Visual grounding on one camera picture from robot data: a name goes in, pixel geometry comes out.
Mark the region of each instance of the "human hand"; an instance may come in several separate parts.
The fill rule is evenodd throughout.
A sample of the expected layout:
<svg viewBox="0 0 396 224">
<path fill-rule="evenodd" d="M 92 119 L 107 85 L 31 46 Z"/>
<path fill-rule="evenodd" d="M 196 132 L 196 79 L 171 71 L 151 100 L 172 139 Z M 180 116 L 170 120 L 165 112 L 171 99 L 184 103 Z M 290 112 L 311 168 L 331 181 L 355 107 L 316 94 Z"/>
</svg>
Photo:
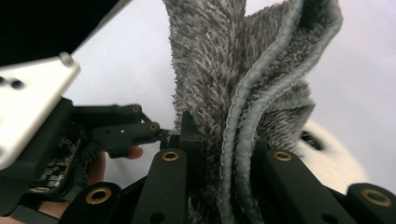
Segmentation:
<svg viewBox="0 0 396 224">
<path fill-rule="evenodd" d="M 130 156 L 127 159 L 134 160 L 142 156 L 143 148 L 131 147 Z M 102 182 L 105 177 L 106 169 L 106 155 L 104 151 L 101 151 L 97 158 L 89 164 L 87 167 L 88 174 L 88 185 L 93 185 L 98 182 Z M 49 216 L 60 218 L 67 206 L 70 203 L 55 203 L 55 202 L 43 202 L 38 211 L 45 213 Z M 24 224 L 12 217 L 0 217 L 0 224 Z"/>
</svg>

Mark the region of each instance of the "towel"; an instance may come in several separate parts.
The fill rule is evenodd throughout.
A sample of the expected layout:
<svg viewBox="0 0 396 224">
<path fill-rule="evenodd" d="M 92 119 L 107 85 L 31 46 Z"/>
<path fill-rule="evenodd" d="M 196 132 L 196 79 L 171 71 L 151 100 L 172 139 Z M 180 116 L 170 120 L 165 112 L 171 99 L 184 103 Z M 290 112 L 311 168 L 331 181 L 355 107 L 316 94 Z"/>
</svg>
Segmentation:
<svg viewBox="0 0 396 224">
<path fill-rule="evenodd" d="M 190 223 L 263 223 L 251 192 L 257 133 L 297 154 L 314 108 L 304 75 L 342 24 L 336 0 L 290 0 L 245 16 L 245 0 L 163 0 L 176 73 L 175 133 L 188 110 L 205 143 Z"/>
</svg>

